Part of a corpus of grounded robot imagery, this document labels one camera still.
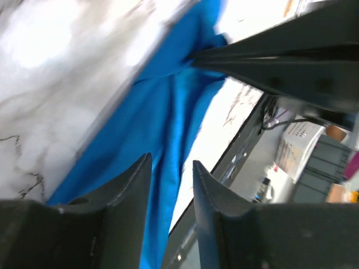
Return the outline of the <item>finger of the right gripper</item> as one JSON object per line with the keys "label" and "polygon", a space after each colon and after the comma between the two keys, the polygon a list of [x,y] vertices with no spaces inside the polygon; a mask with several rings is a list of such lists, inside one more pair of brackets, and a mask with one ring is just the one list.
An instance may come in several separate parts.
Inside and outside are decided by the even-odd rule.
{"label": "finger of the right gripper", "polygon": [[358,112],[358,62],[303,58],[204,59],[197,68],[225,73],[270,94],[336,113]]}
{"label": "finger of the right gripper", "polygon": [[220,48],[191,56],[195,64],[358,63],[358,1],[326,6]]}

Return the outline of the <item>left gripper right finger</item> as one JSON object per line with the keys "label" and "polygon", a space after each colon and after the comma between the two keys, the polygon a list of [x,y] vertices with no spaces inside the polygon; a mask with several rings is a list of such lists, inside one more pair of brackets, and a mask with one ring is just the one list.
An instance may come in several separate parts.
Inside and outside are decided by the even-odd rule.
{"label": "left gripper right finger", "polygon": [[357,268],[358,206],[253,203],[193,163],[202,268]]}

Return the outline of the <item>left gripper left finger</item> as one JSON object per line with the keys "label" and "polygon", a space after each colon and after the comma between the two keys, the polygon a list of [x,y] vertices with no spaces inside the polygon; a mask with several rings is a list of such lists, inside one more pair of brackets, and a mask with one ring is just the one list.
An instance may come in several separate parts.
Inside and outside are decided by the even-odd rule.
{"label": "left gripper left finger", "polygon": [[2,268],[139,268],[152,159],[66,205],[1,200]]}

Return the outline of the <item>blue satin napkin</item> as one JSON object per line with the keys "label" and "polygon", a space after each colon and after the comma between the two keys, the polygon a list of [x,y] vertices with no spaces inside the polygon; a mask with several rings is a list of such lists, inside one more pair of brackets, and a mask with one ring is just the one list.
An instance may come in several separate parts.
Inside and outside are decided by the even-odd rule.
{"label": "blue satin napkin", "polygon": [[222,73],[191,67],[189,56],[222,47],[214,26],[221,1],[200,1],[174,26],[130,92],[49,199],[66,203],[125,171],[142,154],[153,158],[141,268],[160,268],[183,165]]}

